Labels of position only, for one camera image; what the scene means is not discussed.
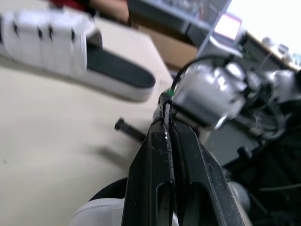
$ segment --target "black plastic part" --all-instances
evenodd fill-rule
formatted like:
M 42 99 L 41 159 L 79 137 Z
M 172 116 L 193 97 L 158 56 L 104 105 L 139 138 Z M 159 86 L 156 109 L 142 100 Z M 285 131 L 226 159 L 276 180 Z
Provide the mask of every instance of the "black plastic part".
M 87 42 L 87 68 L 135 88 L 152 88 L 156 80 L 147 70 Z
M 122 226 L 170 225 L 174 198 L 170 139 L 162 122 L 153 124 L 128 174 Z
M 143 142 L 146 138 L 146 135 L 136 129 L 135 127 L 128 125 L 124 122 L 124 119 L 120 118 L 117 123 L 115 124 L 115 130 L 121 130 L 125 134 L 129 135 L 130 137 Z
M 71 40 L 72 42 L 75 40 L 75 31 L 73 29 L 71 30 Z
M 43 33 L 42 33 L 40 28 L 38 28 L 38 36 L 39 36 L 40 39 L 43 38 Z
M 48 27 L 48 34 L 49 34 L 50 39 L 52 40 L 52 34 L 53 34 L 52 26 Z
M 181 226 L 243 226 L 221 167 L 192 128 L 171 130 L 178 220 Z
M 180 226 L 243 226 L 219 164 L 191 127 L 172 120 L 167 93 L 159 105 L 129 170 L 122 226 L 170 226 L 173 212 Z
M 3 43 L 1 30 L 2 30 L 2 16 L 0 15 L 0 43 Z

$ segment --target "gray surface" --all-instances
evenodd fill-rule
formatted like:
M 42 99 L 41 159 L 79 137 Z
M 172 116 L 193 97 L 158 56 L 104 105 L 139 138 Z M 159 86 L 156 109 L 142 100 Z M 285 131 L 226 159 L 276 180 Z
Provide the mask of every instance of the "gray surface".
M 258 147 L 252 137 L 247 136 L 232 122 L 227 122 L 221 129 L 213 131 L 204 144 L 211 151 L 220 165 L 238 158 L 237 149 L 246 145 L 249 150 Z

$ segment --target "wooden table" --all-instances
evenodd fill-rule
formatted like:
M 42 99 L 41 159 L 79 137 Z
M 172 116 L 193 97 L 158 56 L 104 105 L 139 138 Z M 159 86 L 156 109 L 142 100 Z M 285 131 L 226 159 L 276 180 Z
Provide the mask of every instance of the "wooden table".
M 0 11 L 45 8 L 0 0 Z M 102 19 L 104 48 L 156 77 L 144 103 L 119 100 L 0 57 L 0 225 L 63 226 L 109 183 L 126 177 L 140 148 L 114 131 L 120 116 L 147 131 L 172 82 L 149 36 Z

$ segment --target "screw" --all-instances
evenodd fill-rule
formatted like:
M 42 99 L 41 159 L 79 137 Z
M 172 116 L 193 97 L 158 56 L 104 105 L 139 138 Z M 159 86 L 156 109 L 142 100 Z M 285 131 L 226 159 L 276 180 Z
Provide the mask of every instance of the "screw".
M 143 142 L 146 138 L 146 135 L 144 133 L 142 133 L 135 127 L 125 123 L 123 118 L 120 118 L 117 121 L 117 123 L 115 124 L 115 130 L 121 130 L 125 134 L 129 135 L 132 138 L 135 138 L 140 142 Z

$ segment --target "shelf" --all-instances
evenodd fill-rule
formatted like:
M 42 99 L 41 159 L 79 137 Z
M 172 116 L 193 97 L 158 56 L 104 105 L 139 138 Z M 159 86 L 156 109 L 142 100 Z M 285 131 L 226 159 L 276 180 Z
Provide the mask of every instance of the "shelf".
M 210 30 L 212 27 L 212 25 L 209 24 L 208 22 L 198 19 L 197 18 L 198 15 L 196 13 L 194 13 L 195 15 L 191 15 L 179 8 L 168 5 L 167 3 L 163 2 L 162 0 L 141 0 L 141 1 L 144 1 L 145 3 L 147 3 L 149 5 L 152 5 L 158 9 L 161 9 L 167 13 L 170 13 L 176 17 L 179 17 L 179 18 L 183 19 L 184 21 L 187 21 L 191 24 L 196 25 L 199 28 Z

